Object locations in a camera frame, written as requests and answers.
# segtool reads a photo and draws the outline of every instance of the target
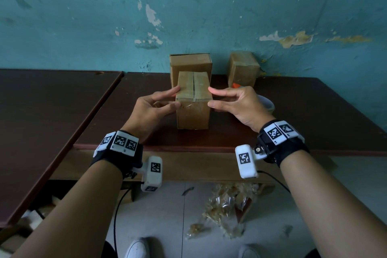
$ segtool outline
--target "taped cardboard box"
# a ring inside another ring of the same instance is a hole
[[[254,87],[259,71],[259,64],[251,52],[231,52],[227,71],[228,86],[231,88],[233,83],[236,83]]]
[[[208,91],[210,82],[207,72],[179,72],[178,84],[181,90],[176,101],[181,107],[176,111],[178,129],[208,129],[210,108],[207,102],[212,100]]]
[[[211,82],[212,61],[208,53],[171,54],[170,66],[172,87],[177,86],[181,71],[206,72]]]

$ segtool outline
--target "painted wall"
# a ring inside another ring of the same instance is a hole
[[[171,53],[210,52],[225,73],[231,50],[249,50],[387,130],[386,13],[387,0],[0,0],[0,67],[168,72]],[[309,43],[284,48],[300,31]]]

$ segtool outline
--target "wooden tabletop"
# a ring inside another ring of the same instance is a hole
[[[226,76],[212,75],[211,86],[226,88]],[[95,149],[105,134],[122,127],[138,97],[170,87],[168,73],[127,73],[74,147]],[[387,155],[387,134],[317,78],[259,78],[254,89],[274,103],[273,115],[293,125],[313,153]],[[257,134],[229,113],[211,112],[209,126],[177,130],[176,115],[170,115],[144,149],[234,153],[238,145],[256,143]]]
[[[22,216],[122,76],[0,70],[0,228]]]

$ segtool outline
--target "white tile floor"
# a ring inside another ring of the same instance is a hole
[[[334,175],[384,222],[387,222],[387,158],[333,157]],[[194,186],[185,197],[185,188]],[[199,238],[185,234],[204,211],[211,183],[164,182],[157,193],[143,193],[133,203],[122,204],[117,216],[117,247],[124,257],[136,237],[150,237],[151,258],[235,258],[242,244],[258,244],[262,258],[302,258],[315,246],[290,194],[277,186],[260,197],[250,210],[241,238],[223,238],[216,226]],[[293,226],[287,238],[284,225]],[[113,222],[107,240],[113,245]]]

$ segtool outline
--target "shoe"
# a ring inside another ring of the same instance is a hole
[[[238,258],[261,258],[261,255],[252,246],[243,245],[239,249]]]
[[[149,258],[149,245],[143,237],[134,240],[126,252],[125,258]]]

